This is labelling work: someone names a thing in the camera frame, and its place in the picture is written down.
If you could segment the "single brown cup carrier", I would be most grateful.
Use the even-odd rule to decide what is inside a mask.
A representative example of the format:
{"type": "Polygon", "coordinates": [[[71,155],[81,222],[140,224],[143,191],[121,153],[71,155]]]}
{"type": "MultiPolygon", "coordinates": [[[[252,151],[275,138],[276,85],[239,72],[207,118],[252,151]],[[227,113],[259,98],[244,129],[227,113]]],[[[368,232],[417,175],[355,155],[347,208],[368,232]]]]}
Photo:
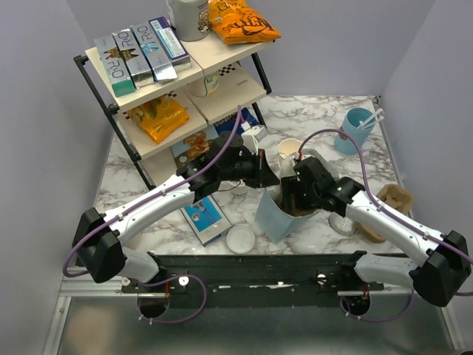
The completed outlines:
{"type": "Polygon", "coordinates": [[[281,199],[281,198],[276,200],[276,205],[278,206],[278,208],[281,211],[283,211],[284,213],[289,214],[290,216],[293,216],[293,217],[303,217],[303,216],[306,216],[306,215],[313,214],[316,211],[316,209],[314,209],[314,208],[311,208],[311,209],[298,209],[295,206],[292,206],[290,208],[286,208],[284,206],[283,199],[281,199]]]}

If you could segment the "stack of white lids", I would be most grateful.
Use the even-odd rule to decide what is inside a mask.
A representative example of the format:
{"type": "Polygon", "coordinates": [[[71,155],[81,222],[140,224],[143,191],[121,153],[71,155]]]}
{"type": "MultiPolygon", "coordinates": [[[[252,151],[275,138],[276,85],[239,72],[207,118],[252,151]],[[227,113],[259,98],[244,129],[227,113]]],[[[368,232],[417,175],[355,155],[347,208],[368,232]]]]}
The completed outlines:
{"type": "Polygon", "coordinates": [[[235,254],[247,254],[256,243],[255,234],[245,226],[234,226],[226,236],[229,249],[235,254]]]}

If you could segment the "stack of paper cups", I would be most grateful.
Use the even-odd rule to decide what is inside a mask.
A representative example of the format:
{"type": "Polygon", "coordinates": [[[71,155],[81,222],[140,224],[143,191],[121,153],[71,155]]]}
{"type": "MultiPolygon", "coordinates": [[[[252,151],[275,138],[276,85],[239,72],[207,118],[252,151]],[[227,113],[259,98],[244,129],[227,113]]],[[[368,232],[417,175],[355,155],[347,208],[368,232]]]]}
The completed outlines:
{"type": "Polygon", "coordinates": [[[281,168],[282,162],[285,158],[288,158],[293,153],[297,153],[302,142],[295,138],[287,138],[279,143],[278,152],[276,155],[276,162],[278,167],[281,168]]]}

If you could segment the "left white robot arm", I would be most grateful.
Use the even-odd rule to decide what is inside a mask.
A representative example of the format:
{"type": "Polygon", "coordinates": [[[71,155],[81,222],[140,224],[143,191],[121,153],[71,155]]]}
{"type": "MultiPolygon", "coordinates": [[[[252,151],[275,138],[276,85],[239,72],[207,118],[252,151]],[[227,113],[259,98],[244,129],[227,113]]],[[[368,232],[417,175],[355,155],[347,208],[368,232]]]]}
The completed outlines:
{"type": "Polygon", "coordinates": [[[94,208],[84,212],[72,250],[96,283],[122,276],[137,280],[148,292],[158,291],[164,281],[158,258],[125,245],[162,217],[212,195],[222,182],[238,180],[253,189],[279,184],[254,134],[224,131],[207,152],[138,199],[104,213],[94,208]]]}

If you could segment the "single paper cup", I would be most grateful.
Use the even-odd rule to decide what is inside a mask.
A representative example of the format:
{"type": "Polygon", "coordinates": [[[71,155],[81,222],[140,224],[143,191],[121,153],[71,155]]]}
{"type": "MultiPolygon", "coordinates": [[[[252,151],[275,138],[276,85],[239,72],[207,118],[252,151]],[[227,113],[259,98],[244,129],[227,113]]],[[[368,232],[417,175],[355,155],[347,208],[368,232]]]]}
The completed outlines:
{"type": "Polygon", "coordinates": [[[234,195],[242,196],[246,194],[248,191],[248,187],[246,186],[245,182],[242,180],[239,181],[231,181],[231,190],[234,195]]]}

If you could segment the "light blue paper bag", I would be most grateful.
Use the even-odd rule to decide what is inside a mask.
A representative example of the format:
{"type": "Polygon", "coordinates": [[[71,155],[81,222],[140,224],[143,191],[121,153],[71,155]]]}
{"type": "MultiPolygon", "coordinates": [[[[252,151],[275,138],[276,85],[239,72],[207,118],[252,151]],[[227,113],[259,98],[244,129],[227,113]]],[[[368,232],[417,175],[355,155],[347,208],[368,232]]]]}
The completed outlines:
{"type": "MultiPolygon", "coordinates": [[[[331,163],[328,163],[315,149],[304,148],[302,153],[303,158],[318,158],[323,167],[330,173],[330,176],[336,180],[339,179],[337,169],[331,163]]],[[[296,175],[293,170],[296,156],[297,154],[294,152],[282,160],[279,164],[279,171],[276,174],[278,178],[289,178],[296,175]]],[[[259,202],[254,220],[259,229],[274,244],[285,239],[290,233],[302,227],[311,217],[322,211],[318,208],[310,209],[306,212],[294,212],[296,215],[288,214],[282,209],[282,197],[281,184],[267,188],[259,202]]]]}

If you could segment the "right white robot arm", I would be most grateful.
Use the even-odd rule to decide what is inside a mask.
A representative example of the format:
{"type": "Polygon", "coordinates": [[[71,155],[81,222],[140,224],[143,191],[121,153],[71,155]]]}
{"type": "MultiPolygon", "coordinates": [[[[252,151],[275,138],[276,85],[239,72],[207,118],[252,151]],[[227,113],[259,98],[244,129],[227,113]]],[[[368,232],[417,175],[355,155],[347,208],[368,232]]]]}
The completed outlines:
{"type": "Polygon", "coordinates": [[[360,223],[383,236],[406,258],[362,254],[340,271],[341,284],[355,290],[367,283],[411,288],[432,305],[444,307],[472,272],[465,237],[422,226],[373,197],[350,177],[333,177],[314,156],[287,157],[280,166],[282,188],[300,209],[322,209],[360,223]]]}

